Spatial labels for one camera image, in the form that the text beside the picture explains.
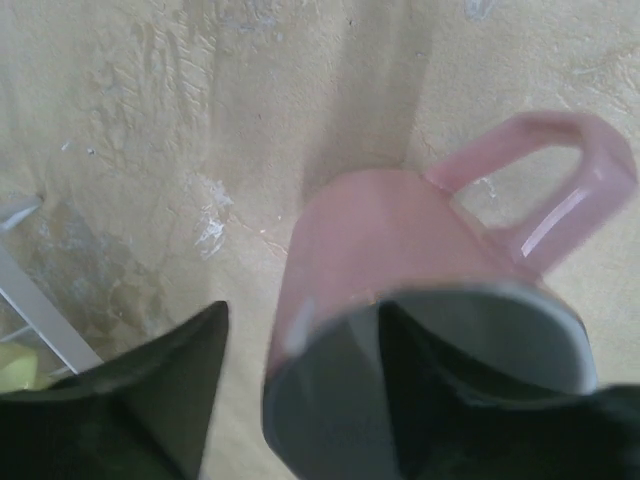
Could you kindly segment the yellow-green mug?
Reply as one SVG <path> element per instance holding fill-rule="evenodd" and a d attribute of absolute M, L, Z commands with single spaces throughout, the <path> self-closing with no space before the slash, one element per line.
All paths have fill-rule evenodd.
<path fill-rule="evenodd" d="M 38 355 L 29 347 L 11 342 L 2 343 L 0 364 L 2 394 L 23 390 L 43 390 L 52 383 L 48 376 L 40 372 Z"/>

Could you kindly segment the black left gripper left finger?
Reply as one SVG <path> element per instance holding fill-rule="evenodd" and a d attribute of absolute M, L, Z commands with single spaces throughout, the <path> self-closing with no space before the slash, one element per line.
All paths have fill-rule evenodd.
<path fill-rule="evenodd" d="M 228 330 L 217 301 L 102 365 L 2 395 L 2 478 L 199 478 Z"/>

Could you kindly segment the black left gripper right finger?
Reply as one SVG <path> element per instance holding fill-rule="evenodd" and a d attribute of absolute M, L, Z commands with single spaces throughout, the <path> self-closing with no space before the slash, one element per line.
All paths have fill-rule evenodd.
<path fill-rule="evenodd" d="M 453 374 L 501 374 L 427 332 L 395 302 L 378 310 L 378 342 L 404 479 L 636 479 L 639 388 L 509 402 Z"/>

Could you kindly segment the pink mug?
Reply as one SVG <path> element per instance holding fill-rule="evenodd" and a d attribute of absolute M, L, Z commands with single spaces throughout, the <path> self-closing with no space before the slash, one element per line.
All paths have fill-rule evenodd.
<path fill-rule="evenodd" d="M 574 173 L 524 219 L 488 228 L 458 205 L 473 181 L 549 146 Z M 501 379 L 453 374 L 509 402 L 586 395 L 598 384 L 579 315 L 541 285 L 638 184 L 627 141 L 601 118 L 516 115 L 422 174 L 363 170 L 322 189 L 297 221 L 262 396 L 271 450 L 299 479 L 404 479 L 394 454 L 378 310 L 422 328 Z"/>

